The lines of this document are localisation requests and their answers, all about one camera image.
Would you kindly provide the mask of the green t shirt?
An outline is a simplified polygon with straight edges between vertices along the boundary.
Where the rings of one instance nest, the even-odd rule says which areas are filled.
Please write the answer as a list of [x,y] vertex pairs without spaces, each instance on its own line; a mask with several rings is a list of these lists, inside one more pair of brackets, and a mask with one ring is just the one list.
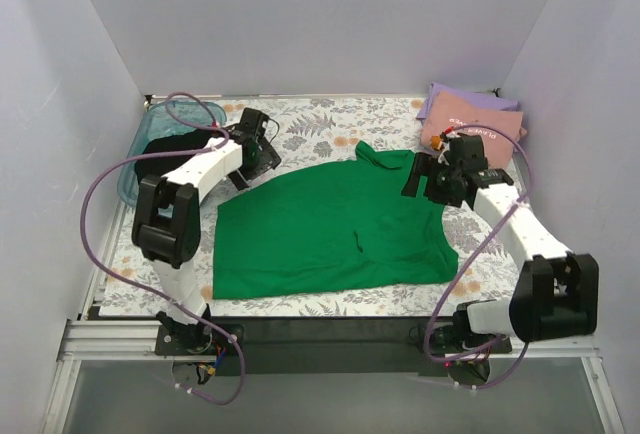
[[359,142],[352,160],[277,176],[218,208],[217,300],[442,284],[458,270],[443,206],[405,197],[414,154]]

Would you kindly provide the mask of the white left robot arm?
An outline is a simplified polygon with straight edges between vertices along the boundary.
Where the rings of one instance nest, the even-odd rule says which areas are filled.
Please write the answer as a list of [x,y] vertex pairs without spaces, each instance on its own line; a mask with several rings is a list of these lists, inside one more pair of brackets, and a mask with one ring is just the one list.
[[168,296],[157,315],[171,340],[191,353],[211,349],[216,334],[200,292],[194,257],[201,240],[200,205],[224,179],[237,190],[276,168],[281,158],[266,137],[272,118],[246,108],[218,132],[192,130],[151,141],[134,164],[138,196],[132,242],[150,261]]

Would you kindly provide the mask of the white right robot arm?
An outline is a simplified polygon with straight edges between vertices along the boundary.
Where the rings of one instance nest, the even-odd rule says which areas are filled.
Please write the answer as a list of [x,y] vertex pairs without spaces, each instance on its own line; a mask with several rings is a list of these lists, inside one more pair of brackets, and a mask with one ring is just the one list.
[[469,353],[501,337],[531,343],[593,334],[599,289],[594,257],[572,252],[543,226],[507,172],[490,167],[480,136],[449,130],[435,141],[435,153],[415,155],[403,196],[416,196],[424,183],[428,200],[468,206],[519,271],[510,298],[459,305],[442,329],[447,341]]

